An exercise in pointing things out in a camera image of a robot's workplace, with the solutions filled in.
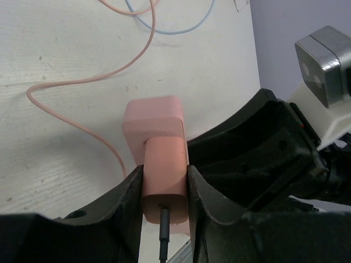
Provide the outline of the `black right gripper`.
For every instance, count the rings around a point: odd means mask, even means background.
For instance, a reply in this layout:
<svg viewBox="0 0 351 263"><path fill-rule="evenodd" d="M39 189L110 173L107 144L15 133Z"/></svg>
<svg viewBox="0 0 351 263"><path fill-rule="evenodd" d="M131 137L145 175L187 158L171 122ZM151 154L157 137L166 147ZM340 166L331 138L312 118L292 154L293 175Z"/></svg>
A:
<svg viewBox="0 0 351 263"><path fill-rule="evenodd" d="M291 108L303 133L285 128ZM293 195L350 202L350 132L321 139L298 106L261 89L237 113L188 142L190 164L216 190L251 211Z"/></svg>

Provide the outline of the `pink power strip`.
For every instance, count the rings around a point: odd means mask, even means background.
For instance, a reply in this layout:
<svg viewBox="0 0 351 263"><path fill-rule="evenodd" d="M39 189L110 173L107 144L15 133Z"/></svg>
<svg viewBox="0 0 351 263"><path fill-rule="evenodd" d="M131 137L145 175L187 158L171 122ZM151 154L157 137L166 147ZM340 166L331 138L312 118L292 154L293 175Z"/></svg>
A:
<svg viewBox="0 0 351 263"><path fill-rule="evenodd" d="M176 96L130 101L124 113L123 134L136 165L144 167L146 142L163 136L176 136L184 140L189 164L183 108L180 98ZM183 223L171 223L170 231L189 235L189 217Z"/></svg>

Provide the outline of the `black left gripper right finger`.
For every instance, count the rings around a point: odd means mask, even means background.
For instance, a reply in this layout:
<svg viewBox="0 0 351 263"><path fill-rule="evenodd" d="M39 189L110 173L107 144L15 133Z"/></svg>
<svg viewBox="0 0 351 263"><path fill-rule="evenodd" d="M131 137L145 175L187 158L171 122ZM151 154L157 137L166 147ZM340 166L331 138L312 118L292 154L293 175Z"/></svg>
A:
<svg viewBox="0 0 351 263"><path fill-rule="evenodd" d="M193 262L350 262L347 212L252 213L188 166Z"/></svg>

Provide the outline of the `salmon pink charger plug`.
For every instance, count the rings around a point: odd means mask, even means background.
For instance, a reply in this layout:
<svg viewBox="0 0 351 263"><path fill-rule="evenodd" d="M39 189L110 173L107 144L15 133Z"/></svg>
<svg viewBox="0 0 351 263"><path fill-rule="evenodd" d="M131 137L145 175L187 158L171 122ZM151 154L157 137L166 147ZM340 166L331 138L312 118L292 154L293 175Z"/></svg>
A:
<svg viewBox="0 0 351 263"><path fill-rule="evenodd" d="M148 222L159 224L164 208L170 211L170 223L187 221L187 165L182 138L163 136L146 142L141 204Z"/></svg>

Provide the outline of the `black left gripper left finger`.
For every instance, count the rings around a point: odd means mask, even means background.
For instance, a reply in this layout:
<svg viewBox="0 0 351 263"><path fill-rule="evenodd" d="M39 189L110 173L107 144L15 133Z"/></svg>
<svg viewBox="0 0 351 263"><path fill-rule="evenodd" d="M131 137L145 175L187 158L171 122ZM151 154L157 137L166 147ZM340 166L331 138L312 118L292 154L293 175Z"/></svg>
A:
<svg viewBox="0 0 351 263"><path fill-rule="evenodd" d="M65 218L1 215L1 262L138 262L143 166Z"/></svg>

